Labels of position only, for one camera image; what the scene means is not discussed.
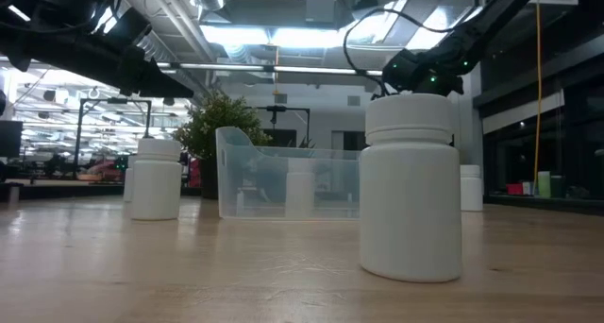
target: transparent container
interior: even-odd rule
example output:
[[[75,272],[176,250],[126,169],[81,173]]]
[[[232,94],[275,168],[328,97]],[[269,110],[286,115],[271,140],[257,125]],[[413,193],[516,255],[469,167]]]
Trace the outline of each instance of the transparent container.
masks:
[[[359,218],[359,154],[255,147],[238,128],[216,129],[223,218]]]

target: metal frame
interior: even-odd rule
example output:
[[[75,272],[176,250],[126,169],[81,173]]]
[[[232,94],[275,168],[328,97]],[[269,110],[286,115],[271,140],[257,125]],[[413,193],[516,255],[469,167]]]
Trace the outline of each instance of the metal frame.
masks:
[[[79,100],[79,114],[77,116],[77,135],[75,136],[74,170],[73,170],[73,179],[74,180],[77,179],[77,167],[79,164],[79,144],[82,139],[82,120],[84,119],[84,116],[86,114],[88,114],[88,112],[94,108],[94,106],[97,106],[102,101],[107,101],[108,104],[115,104],[115,103],[126,104],[129,102],[135,103],[135,104],[139,104],[139,103],[146,104],[147,105],[147,119],[146,119],[146,124],[145,124],[145,129],[144,129],[144,138],[147,138],[149,136],[149,125],[151,124],[151,101],[149,101],[149,100],[128,100],[128,99],[118,99],[118,100],[119,100],[118,102],[115,102],[116,100],[111,99],[111,98],[107,98],[107,99],[83,98],[83,99]],[[84,105],[87,102],[93,102],[94,104],[90,110],[84,111]]]

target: computer screen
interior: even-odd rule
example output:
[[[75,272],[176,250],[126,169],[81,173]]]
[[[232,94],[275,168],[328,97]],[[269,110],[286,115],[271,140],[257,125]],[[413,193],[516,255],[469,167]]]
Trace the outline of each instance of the computer screen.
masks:
[[[21,121],[0,121],[0,157],[17,158],[21,154]]]

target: black cable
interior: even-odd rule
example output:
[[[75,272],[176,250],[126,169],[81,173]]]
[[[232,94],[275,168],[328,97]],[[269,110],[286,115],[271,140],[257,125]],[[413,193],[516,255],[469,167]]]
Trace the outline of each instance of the black cable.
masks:
[[[4,22],[0,22],[0,27],[9,28],[9,29],[12,29],[15,31],[40,34],[40,35],[54,35],[54,34],[68,33],[68,32],[72,32],[75,30],[79,30],[79,29],[89,26],[91,24],[98,23],[98,20],[103,16],[105,9],[109,5],[111,5],[113,3],[113,1],[114,0],[104,0],[99,5],[99,7],[96,9],[94,16],[90,19],[90,21],[86,21],[79,25],[68,26],[68,27],[64,27],[64,28],[60,28],[60,29],[39,30],[39,29],[30,29],[30,28],[25,28],[25,27],[20,27],[20,26],[10,25],[10,24],[4,23]]]
[[[344,56],[346,57],[346,61],[348,62],[348,65],[350,66],[350,68],[354,69],[354,71],[365,78],[368,78],[374,82],[377,83],[377,85],[380,87],[381,89],[381,96],[384,95],[389,95],[388,90],[386,89],[386,85],[384,84],[383,79],[377,79],[376,77],[373,76],[368,76],[367,75],[367,70],[365,69],[359,69],[357,67],[357,65],[355,65],[352,62],[352,59],[350,58],[350,55],[348,54],[348,36],[350,35],[350,33],[352,32],[352,30],[354,30],[362,21],[364,21],[365,19],[367,19],[369,16],[376,14],[378,12],[390,12],[393,14],[398,15],[399,17],[402,17],[404,19],[406,19],[407,21],[413,23],[416,26],[422,27],[425,30],[431,31],[431,32],[435,32],[435,33],[448,33],[451,32],[453,30],[459,29],[460,27],[464,26],[465,23],[459,24],[459,25],[454,25],[450,28],[445,28],[445,29],[434,29],[431,28],[429,26],[425,26],[423,23],[415,20],[414,18],[412,18],[411,16],[409,16],[408,14],[402,12],[402,11],[398,11],[398,10],[394,10],[394,9],[389,9],[389,8],[375,8],[369,12],[367,12],[364,16],[362,16],[359,21],[353,25],[350,29],[348,29],[348,31],[346,31],[346,34],[344,35],[344,43],[343,43],[343,50],[344,50]]]

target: black robotic arm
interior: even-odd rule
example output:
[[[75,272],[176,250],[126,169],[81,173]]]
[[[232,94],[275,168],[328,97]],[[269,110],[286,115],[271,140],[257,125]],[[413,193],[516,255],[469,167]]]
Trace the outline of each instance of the black robotic arm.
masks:
[[[441,43],[420,54],[401,50],[382,70],[397,91],[447,96],[463,94],[462,75],[484,56],[489,42],[530,0],[491,0],[472,20],[457,25]]]
[[[99,20],[121,0],[0,0],[0,52],[25,72],[32,59],[120,89],[121,94],[193,97],[144,59],[136,44],[151,25],[130,8],[107,33]]]

